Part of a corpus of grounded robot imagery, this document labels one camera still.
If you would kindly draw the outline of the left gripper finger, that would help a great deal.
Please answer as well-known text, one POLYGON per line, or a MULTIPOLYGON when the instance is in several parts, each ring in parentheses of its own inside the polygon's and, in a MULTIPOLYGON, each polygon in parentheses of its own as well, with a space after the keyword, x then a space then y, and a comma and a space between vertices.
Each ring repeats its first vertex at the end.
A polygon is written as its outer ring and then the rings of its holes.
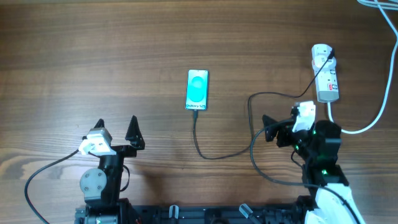
POLYGON ((145 149, 145 141, 142 137, 141 130, 139 128, 139 124, 136 116, 132 116, 129 127, 127 129, 127 133, 125 136, 125 140, 130 142, 130 145, 137 150, 145 149))
POLYGON ((100 118, 93 128, 104 128, 104 120, 100 118))

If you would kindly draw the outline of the teal-screen Galaxy smartphone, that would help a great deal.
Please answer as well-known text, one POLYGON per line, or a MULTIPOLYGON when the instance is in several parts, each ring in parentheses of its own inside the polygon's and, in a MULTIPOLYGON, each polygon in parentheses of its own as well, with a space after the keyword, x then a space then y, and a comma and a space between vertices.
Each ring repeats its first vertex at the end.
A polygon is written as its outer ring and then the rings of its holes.
POLYGON ((187 110, 206 110, 208 101, 208 70, 189 70, 185 108, 187 110))

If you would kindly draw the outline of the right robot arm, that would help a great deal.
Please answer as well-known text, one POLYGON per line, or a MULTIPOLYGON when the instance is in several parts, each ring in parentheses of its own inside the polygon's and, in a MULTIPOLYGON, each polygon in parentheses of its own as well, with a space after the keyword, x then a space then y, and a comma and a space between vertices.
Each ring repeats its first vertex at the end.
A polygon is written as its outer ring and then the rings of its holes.
POLYGON ((278 147, 292 146, 304 161, 302 183, 310 192, 295 203, 292 219, 299 223, 364 223, 352 196, 348 179, 337 164, 341 128, 328 120, 308 130, 293 132, 293 121, 262 116, 265 139, 278 147))

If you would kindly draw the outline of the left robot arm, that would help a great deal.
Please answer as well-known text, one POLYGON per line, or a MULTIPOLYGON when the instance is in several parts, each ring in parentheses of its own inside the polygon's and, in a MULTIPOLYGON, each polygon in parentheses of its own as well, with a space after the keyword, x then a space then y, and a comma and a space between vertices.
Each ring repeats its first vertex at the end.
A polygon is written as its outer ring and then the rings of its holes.
POLYGON ((127 198, 119 195, 127 187, 121 187, 124 165, 127 157, 136 157, 145 148, 137 117, 129 123, 125 140, 127 145, 113 146, 112 136, 99 119, 94 128, 83 137, 78 150, 83 155, 99 158, 97 168, 87 170, 80 179, 85 208, 76 210, 75 223, 142 223, 142 218, 127 198))

